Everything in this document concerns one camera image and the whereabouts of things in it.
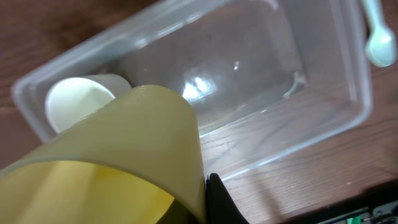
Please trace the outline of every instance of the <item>wooden table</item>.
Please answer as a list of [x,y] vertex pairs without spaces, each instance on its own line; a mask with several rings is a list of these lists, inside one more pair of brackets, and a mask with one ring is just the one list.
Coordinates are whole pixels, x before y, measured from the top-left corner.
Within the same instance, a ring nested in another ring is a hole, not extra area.
[[[0,168],[38,146],[16,110],[12,83],[155,0],[0,1]],[[384,0],[398,33],[396,0]],[[277,223],[360,194],[398,175],[398,63],[372,67],[374,109],[362,125],[225,185],[251,223]]]

